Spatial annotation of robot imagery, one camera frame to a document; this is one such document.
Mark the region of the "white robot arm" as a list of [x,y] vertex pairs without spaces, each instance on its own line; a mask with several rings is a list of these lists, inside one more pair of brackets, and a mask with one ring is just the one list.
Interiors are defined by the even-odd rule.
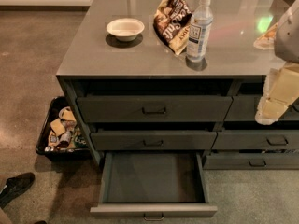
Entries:
[[271,125],[299,98],[299,0],[257,39],[259,45],[261,40],[265,45],[272,44],[275,55],[285,61],[279,70],[269,70],[255,114],[259,124]]

